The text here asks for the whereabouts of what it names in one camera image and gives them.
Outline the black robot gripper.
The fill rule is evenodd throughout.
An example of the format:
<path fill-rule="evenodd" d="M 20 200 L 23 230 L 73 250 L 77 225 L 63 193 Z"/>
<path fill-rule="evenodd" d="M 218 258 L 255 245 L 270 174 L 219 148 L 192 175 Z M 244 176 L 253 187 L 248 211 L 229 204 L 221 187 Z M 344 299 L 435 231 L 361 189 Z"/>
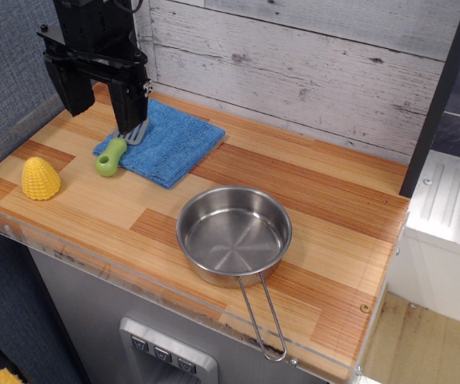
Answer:
<path fill-rule="evenodd" d="M 137 47 L 131 1 L 55 1 L 56 25 L 43 24 L 44 62 L 66 110 L 77 116 L 94 104 L 90 78 L 109 78 L 121 134 L 147 119 L 148 58 Z"/>

